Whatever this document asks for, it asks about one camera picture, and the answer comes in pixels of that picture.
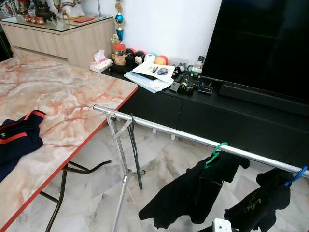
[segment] black stand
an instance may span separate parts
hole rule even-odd
[[[132,117],[132,122],[131,124],[128,126],[127,130],[129,132],[129,136],[130,136],[130,140],[131,140],[131,144],[132,144],[132,149],[133,149],[133,155],[134,155],[134,160],[135,160],[135,166],[136,166],[136,174],[137,175],[137,179],[139,181],[139,186],[140,186],[140,190],[143,189],[143,184],[141,181],[141,175],[144,175],[146,173],[145,170],[140,170],[140,164],[139,164],[139,156],[137,154],[137,146],[136,146],[136,142],[135,142],[135,136],[134,136],[134,117],[133,114],[131,114]]]
[[[65,189],[65,186],[66,186],[66,180],[67,180],[67,172],[73,172],[73,173],[79,173],[79,174],[89,174],[89,173],[92,173],[94,172],[95,170],[97,170],[98,168],[100,168],[101,166],[103,166],[104,164],[108,164],[108,163],[111,163],[112,161],[109,160],[109,161],[105,161],[105,162],[102,162],[100,163],[99,165],[97,165],[96,167],[94,167],[93,169],[88,169],[88,168],[85,168],[77,163],[74,163],[72,161],[69,161],[69,164],[79,168],[70,168],[68,167],[68,165],[66,165],[63,169],[62,169],[62,179],[61,179],[61,188],[60,188],[60,196],[59,196],[59,200],[56,199],[55,197],[41,191],[40,194],[48,199],[50,199],[51,201],[57,203],[57,206],[54,210],[54,213],[52,215],[52,217],[50,218],[50,221],[46,227],[46,231],[45,232],[50,232],[50,229],[54,223],[54,220],[57,216],[57,213],[60,209],[60,206],[62,204],[62,201],[63,201],[63,197],[64,197],[64,189]]]

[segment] blue clothes hanger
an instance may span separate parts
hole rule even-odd
[[[285,186],[289,186],[290,183],[292,183],[292,182],[298,180],[299,178],[301,178],[301,176],[305,173],[307,168],[308,168],[307,166],[304,166],[302,168],[302,170],[300,170],[299,173],[297,173],[297,175],[293,179],[288,180],[284,185]]]
[[[227,145],[227,142],[224,142],[224,143],[221,143],[221,144],[219,144],[219,145],[217,145],[215,148],[214,148],[214,150],[213,150],[213,157],[209,160],[209,161],[207,161],[206,162],[206,164],[205,164],[205,167],[204,167],[204,169],[207,169],[207,168],[209,168],[209,167],[211,167],[213,164],[211,164],[211,162],[217,157],[217,156],[219,156],[220,155],[220,153],[217,151],[221,146],[223,146],[223,145]]]

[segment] cabinet drawer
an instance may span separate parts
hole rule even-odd
[[[129,98],[119,111],[176,128],[182,100],[161,93],[151,93],[142,87]]]
[[[2,26],[11,46],[67,58],[61,35],[9,25]]]
[[[281,162],[306,136],[275,122],[192,101],[183,101],[177,129]]]
[[[51,59],[53,61],[56,61],[56,62],[59,62],[59,63],[62,63],[62,64],[69,64],[68,59],[61,58],[61,57],[55,57],[55,56],[52,56],[52,55],[49,55],[49,54],[36,52],[36,51],[33,51],[33,50],[27,50],[27,49],[20,48],[20,47],[14,47],[14,52],[17,55],[17,57],[36,55],[38,57],[48,58],[48,59]]]

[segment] trophy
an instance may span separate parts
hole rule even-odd
[[[122,2],[122,0],[116,0],[117,3],[115,5],[118,13],[114,19],[115,24],[117,25],[117,29],[116,29],[116,33],[118,35],[118,38],[120,41],[122,41],[123,37],[124,37],[124,29],[123,26],[125,24],[125,20],[124,17],[122,16],[121,12],[122,12],[122,6],[120,5],[120,2]]]

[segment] paper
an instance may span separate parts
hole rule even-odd
[[[97,53],[95,53],[94,58],[95,58],[96,63],[99,63],[100,61],[104,61],[105,59],[104,50],[99,50]]]
[[[168,72],[166,74],[163,75],[158,75],[158,71],[160,71],[160,69],[165,68],[168,70]],[[153,64],[153,63],[142,63],[139,66],[137,66],[135,69],[133,69],[133,72],[135,73],[140,73],[140,74],[144,74],[144,75],[150,75],[153,76],[163,82],[170,82],[172,76],[173,76],[173,72],[174,72],[175,66],[170,66],[170,65],[160,65],[160,64]]]
[[[125,77],[152,93],[168,88],[174,81],[172,78],[167,83],[158,79],[150,80],[147,77],[141,76],[135,72],[127,72]]]

